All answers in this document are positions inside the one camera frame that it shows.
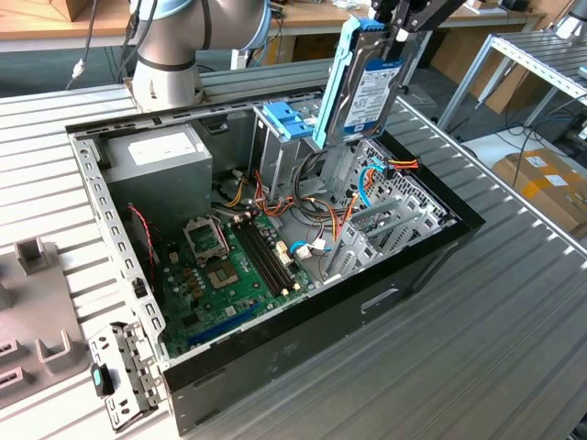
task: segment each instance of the red cable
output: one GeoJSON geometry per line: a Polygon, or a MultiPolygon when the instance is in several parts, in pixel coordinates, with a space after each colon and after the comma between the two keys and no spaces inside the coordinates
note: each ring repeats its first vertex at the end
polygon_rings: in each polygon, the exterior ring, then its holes
{"type": "Polygon", "coordinates": [[[153,257],[153,244],[151,242],[149,224],[147,223],[147,220],[145,220],[145,217],[143,217],[143,214],[141,214],[137,208],[135,208],[134,206],[129,206],[128,209],[137,215],[138,219],[140,220],[140,223],[142,223],[143,227],[145,228],[145,234],[147,234],[147,243],[149,244],[150,260],[150,283],[153,286],[153,292],[155,292],[155,258],[153,257]]]}

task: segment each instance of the cardboard box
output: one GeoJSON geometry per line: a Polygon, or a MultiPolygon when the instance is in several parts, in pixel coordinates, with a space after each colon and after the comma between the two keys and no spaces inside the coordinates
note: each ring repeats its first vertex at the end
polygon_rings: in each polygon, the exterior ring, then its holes
{"type": "MultiPolygon", "coordinates": [[[[519,154],[510,154],[493,171],[512,186],[519,154]]],[[[587,237],[587,180],[549,149],[527,151],[515,190],[575,238],[587,237]]]]}
{"type": "Polygon", "coordinates": [[[90,0],[0,0],[0,10],[71,22],[89,4],[90,0]]]}

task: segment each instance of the metal table surface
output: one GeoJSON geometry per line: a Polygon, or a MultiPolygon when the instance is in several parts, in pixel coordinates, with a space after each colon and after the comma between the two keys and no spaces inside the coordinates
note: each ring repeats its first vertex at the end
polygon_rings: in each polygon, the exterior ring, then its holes
{"type": "Polygon", "coordinates": [[[571,44],[566,39],[547,31],[494,34],[485,40],[469,71],[465,74],[459,88],[440,117],[438,121],[440,128],[445,129],[448,126],[492,50],[501,52],[505,57],[480,95],[480,102],[492,92],[493,87],[516,63],[552,85],[550,92],[527,119],[527,126],[539,116],[557,91],[587,105],[587,80],[579,75],[579,68],[587,65],[587,41],[582,44],[571,44]]]}
{"type": "MultiPolygon", "coordinates": [[[[63,128],[136,111],[120,86],[0,100],[0,252],[56,242],[86,336],[130,316],[63,128]]],[[[389,129],[487,224],[416,296],[190,438],[563,439],[587,412],[587,251],[402,101],[389,129]]],[[[88,435],[115,437],[89,373],[0,411],[2,438],[88,435]]],[[[163,404],[118,438],[175,436],[163,404]]]]}

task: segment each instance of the pci express slot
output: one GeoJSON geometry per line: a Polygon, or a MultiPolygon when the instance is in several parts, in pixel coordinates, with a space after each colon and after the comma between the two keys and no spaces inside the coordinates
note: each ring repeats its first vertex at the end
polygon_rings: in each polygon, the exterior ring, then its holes
{"type": "Polygon", "coordinates": [[[253,317],[254,312],[260,306],[260,302],[252,305],[249,309],[245,310],[233,316],[232,318],[226,319],[226,321],[216,324],[214,327],[210,327],[207,330],[204,330],[197,335],[193,335],[187,338],[187,345],[188,346],[197,346],[198,344],[202,344],[205,341],[210,339],[214,339],[217,336],[222,335],[223,333],[227,332],[228,330],[232,330],[237,325],[241,325],[247,322],[250,318],[253,317]]]}

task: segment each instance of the workbench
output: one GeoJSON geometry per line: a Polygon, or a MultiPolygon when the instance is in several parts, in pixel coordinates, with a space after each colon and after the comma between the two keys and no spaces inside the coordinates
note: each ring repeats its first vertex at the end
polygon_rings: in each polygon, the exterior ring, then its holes
{"type": "MultiPolygon", "coordinates": [[[[270,93],[324,84],[328,65],[203,81],[211,99],[270,93]]],[[[55,242],[86,337],[132,317],[64,127],[136,112],[118,85],[0,100],[0,252],[55,242]]],[[[188,438],[562,440],[587,412],[587,251],[401,98],[388,129],[486,225],[420,293],[188,438]]],[[[115,437],[89,372],[0,411],[0,433],[115,437]]],[[[175,438],[169,408],[123,436],[175,438]]]]}
{"type": "MultiPolygon", "coordinates": [[[[368,8],[349,11],[357,17],[366,17],[368,8]]],[[[273,20],[270,37],[281,32],[282,37],[296,37],[312,34],[338,34],[343,23],[349,18],[349,12],[333,6],[329,1],[321,4],[291,2],[283,7],[285,19],[280,30],[273,20]]],[[[92,47],[121,46],[128,22],[128,5],[126,0],[100,0],[94,25],[92,47]]],[[[488,27],[496,25],[524,25],[522,31],[532,30],[544,16],[540,13],[521,13],[509,11],[506,15],[478,15],[462,6],[441,28],[488,27]]],[[[86,9],[74,23],[49,20],[34,16],[23,16],[0,10],[0,52],[25,50],[54,50],[82,48],[85,44],[90,11],[86,9]]],[[[406,75],[409,83],[420,61],[432,33],[423,34],[416,57],[406,75]]],[[[248,54],[233,51],[231,68],[245,67],[248,54]]],[[[280,55],[280,61],[289,61],[288,54],[280,55]]]]}

